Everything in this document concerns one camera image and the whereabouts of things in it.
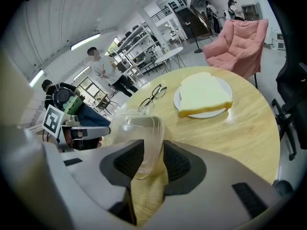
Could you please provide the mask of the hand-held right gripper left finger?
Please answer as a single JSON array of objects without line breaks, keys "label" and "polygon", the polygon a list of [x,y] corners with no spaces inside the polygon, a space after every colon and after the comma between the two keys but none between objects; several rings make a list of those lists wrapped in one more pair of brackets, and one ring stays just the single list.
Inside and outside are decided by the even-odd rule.
[{"label": "hand-held right gripper left finger", "polygon": [[29,131],[7,129],[7,183],[45,226],[135,226],[131,181],[142,139],[59,153]]}]

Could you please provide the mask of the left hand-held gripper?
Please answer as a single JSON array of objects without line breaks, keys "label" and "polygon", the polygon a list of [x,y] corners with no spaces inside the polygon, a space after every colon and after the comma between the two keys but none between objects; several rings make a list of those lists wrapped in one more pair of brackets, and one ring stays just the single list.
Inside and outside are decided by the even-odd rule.
[{"label": "left hand-held gripper", "polygon": [[[80,126],[76,115],[69,115],[52,105],[47,108],[42,128],[55,139],[61,152],[83,149],[83,142],[72,141],[72,138],[100,138],[111,132],[108,126]],[[67,143],[66,138],[70,132],[72,138]]]}]

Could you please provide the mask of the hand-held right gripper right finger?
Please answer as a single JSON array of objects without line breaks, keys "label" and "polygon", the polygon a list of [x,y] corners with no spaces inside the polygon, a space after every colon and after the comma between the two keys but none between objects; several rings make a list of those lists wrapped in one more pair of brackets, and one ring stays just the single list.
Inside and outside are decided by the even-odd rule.
[{"label": "hand-held right gripper right finger", "polygon": [[264,228],[293,195],[239,161],[192,145],[164,141],[168,184],[146,228]]}]

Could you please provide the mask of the round wooden table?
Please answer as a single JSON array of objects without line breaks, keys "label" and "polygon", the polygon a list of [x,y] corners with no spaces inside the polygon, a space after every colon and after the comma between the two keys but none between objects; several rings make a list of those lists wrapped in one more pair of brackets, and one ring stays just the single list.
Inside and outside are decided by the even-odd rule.
[{"label": "round wooden table", "polygon": [[[188,76],[208,72],[226,81],[232,90],[233,105],[211,118],[178,116],[174,94]],[[162,98],[154,100],[154,114],[165,126],[165,138],[228,155],[272,183],[280,156],[278,127],[263,95],[246,79],[223,69],[196,66],[161,75],[141,87],[122,109],[138,109],[156,86],[167,87]]]}]

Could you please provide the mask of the black eyeglasses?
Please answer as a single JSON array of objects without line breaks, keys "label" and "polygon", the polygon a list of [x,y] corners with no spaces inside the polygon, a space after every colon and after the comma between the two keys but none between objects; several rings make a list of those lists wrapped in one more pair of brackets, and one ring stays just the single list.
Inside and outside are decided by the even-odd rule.
[{"label": "black eyeglasses", "polygon": [[139,105],[138,109],[145,109],[145,108],[154,108],[154,100],[162,98],[166,93],[167,87],[163,87],[161,84],[156,86],[151,93],[151,96],[144,99],[142,103]]}]

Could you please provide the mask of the long ceiling light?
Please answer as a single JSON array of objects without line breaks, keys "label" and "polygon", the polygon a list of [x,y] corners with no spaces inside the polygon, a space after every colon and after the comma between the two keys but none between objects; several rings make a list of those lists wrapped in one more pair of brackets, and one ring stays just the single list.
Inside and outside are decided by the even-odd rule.
[{"label": "long ceiling light", "polygon": [[43,75],[44,75],[44,71],[40,69],[39,72],[30,81],[29,86],[32,88]]},{"label": "long ceiling light", "polygon": [[92,36],[89,36],[89,37],[87,37],[87,38],[85,38],[85,39],[83,39],[83,40],[81,40],[81,41],[71,45],[70,46],[70,50],[73,51],[73,50],[79,48],[80,46],[82,46],[82,45],[84,45],[84,44],[86,44],[88,42],[91,42],[91,41],[93,41],[93,40],[95,40],[95,39],[97,39],[99,37],[100,37],[100,33],[96,33],[96,34],[94,34]]}]

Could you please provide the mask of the white bread slice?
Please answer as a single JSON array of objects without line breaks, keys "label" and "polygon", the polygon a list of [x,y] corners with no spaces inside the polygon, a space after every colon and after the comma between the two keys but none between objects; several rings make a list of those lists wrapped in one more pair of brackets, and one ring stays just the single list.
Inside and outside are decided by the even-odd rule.
[{"label": "white bread slice", "polygon": [[179,117],[230,109],[233,99],[219,84],[218,77],[201,72],[186,77],[179,86]]}]

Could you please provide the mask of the white metal shelving unit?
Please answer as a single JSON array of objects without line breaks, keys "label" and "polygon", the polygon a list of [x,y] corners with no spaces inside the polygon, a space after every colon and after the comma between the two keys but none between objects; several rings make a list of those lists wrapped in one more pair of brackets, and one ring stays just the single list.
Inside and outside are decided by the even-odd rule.
[{"label": "white metal shelving unit", "polygon": [[147,23],[134,26],[118,44],[115,55],[120,58],[123,74],[133,83],[158,67],[154,63],[157,59],[154,48],[157,46],[160,46],[160,42]]}]

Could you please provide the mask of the white plate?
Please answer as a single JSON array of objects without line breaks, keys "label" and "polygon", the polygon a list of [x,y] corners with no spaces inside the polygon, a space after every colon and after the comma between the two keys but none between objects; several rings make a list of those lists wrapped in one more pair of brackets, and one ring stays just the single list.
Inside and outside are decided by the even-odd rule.
[{"label": "white plate", "polygon": [[[217,78],[217,80],[218,80],[219,84],[221,85],[221,87],[232,98],[232,90],[231,90],[230,85],[221,78]],[[175,91],[173,101],[174,101],[174,105],[175,105],[176,109],[179,109],[180,101],[181,101],[179,88],[177,88],[177,90]],[[204,112],[204,113],[200,113],[200,114],[189,115],[189,117],[192,117],[192,118],[211,118],[211,117],[217,116],[217,115],[219,115],[219,114],[221,114],[225,111],[227,111],[227,109],[224,108],[224,109],[220,109],[220,110],[217,110],[217,111]]]}]

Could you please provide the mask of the white round side table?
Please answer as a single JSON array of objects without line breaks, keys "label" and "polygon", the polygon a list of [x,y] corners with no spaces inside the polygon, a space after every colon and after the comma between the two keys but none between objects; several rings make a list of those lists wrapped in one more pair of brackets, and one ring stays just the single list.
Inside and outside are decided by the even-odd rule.
[{"label": "white round side table", "polygon": [[164,73],[168,73],[171,71],[171,60],[174,61],[179,69],[182,69],[183,67],[186,67],[183,60],[179,56],[179,53],[183,50],[183,47],[177,47],[175,49],[170,50],[169,52],[163,54],[161,57],[159,57],[156,61],[155,64],[159,65],[160,63],[163,64],[164,66]]}]

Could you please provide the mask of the black floor stand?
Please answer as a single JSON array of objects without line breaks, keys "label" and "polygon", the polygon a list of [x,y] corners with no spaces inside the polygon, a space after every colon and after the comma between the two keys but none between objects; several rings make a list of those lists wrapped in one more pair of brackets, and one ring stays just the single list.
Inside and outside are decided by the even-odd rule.
[{"label": "black floor stand", "polygon": [[195,34],[194,34],[193,30],[192,30],[191,23],[190,22],[185,22],[185,25],[186,25],[186,27],[188,27],[190,29],[191,34],[192,34],[192,36],[193,36],[193,38],[195,40],[196,46],[197,46],[197,49],[194,51],[194,53],[195,54],[202,53],[202,50],[199,47],[198,41],[196,39],[196,36],[195,36]]}]

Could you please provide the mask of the black mesh office chair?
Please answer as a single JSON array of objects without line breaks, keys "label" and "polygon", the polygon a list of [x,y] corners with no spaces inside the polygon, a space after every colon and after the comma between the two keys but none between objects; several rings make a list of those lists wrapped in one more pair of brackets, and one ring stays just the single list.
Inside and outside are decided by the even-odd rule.
[{"label": "black mesh office chair", "polygon": [[276,99],[272,106],[278,113],[275,116],[280,127],[279,136],[287,135],[292,151],[289,160],[297,155],[294,135],[291,126],[294,126],[300,148],[307,150],[307,38],[301,34],[294,15],[283,0],[267,0],[281,29],[285,43],[286,61],[276,77],[277,90],[283,105]]}]

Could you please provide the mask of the dark staircase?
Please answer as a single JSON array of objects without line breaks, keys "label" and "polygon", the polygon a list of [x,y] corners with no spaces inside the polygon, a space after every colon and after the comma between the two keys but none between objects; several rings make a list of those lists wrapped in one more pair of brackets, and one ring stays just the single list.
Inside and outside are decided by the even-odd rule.
[{"label": "dark staircase", "polygon": [[188,40],[194,39],[192,33],[194,33],[196,38],[210,34],[206,26],[190,9],[181,9],[176,12],[176,15]]}]

